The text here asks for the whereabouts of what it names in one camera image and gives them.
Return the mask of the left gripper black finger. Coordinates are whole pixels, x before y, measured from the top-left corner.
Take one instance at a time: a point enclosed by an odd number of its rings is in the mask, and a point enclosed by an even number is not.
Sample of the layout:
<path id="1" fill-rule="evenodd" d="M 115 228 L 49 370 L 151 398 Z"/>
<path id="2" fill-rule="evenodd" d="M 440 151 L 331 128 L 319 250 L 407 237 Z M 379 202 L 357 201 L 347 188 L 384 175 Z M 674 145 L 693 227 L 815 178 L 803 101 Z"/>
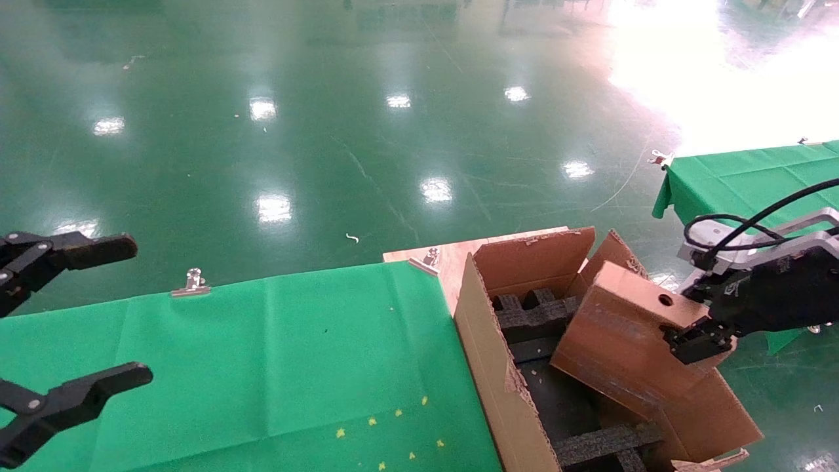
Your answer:
<path id="1" fill-rule="evenodd" d="M 1 240 L 1 317 L 8 317 L 64 271 L 109 265 L 137 253 L 137 243 L 128 233 L 98 239 L 81 232 L 6 234 Z"/>
<path id="2" fill-rule="evenodd" d="M 61 383 L 44 395 L 2 380 L 1 404 L 13 419 L 1 430 L 1 465 L 17 469 L 57 434 L 99 418 L 108 401 L 153 381 L 146 364 L 126 363 Z"/>

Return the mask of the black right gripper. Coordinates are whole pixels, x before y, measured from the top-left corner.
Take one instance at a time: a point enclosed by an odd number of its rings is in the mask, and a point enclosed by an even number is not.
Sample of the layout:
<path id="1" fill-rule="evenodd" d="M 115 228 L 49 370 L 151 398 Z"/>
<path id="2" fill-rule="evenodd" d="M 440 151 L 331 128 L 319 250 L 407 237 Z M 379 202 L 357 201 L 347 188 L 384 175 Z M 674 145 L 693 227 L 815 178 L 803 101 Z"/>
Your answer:
<path id="1" fill-rule="evenodd" d="M 736 333 L 837 322 L 838 261 L 815 247 L 748 271 L 728 271 L 719 283 L 717 274 L 692 274 L 681 284 L 681 296 L 710 302 L 710 317 L 685 328 L 662 326 L 669 353 L 689 365 L 731 351 Z"/>

